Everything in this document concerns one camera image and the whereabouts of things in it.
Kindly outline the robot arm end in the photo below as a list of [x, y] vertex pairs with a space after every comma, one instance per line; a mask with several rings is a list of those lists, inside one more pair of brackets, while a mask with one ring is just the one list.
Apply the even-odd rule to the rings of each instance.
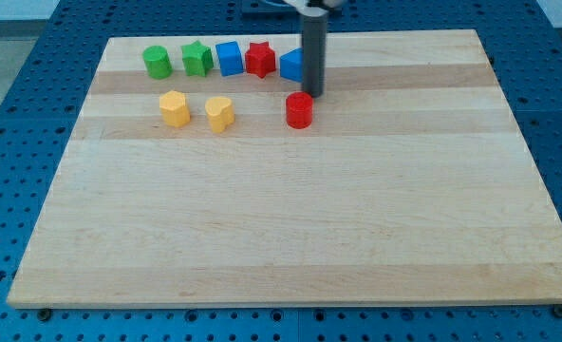
[[325, 12], [336, 10], [347, 0], [283, 0], [284, 3], [295, 8], [300, 14], [318, 16]]

